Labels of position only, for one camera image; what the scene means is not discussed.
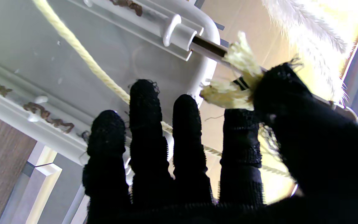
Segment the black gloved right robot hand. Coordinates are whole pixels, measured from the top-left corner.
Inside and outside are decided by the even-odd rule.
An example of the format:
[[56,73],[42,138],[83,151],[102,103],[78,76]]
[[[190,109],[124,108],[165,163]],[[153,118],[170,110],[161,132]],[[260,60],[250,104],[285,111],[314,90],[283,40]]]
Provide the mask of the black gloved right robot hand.
[[[130,97],[132,190],[122,156],[125,124],[115,111],[103,111],[91,127],[82,177],[88,224],[358,223],[358,124],[319,103],[291,63],[264,74],[254,111],[225,110],[217,203],[195,100],[181,95],[173,106],[173,179],[154,83],[136,81]],[[302,197],[264,204],[260,124],[272,129]]]

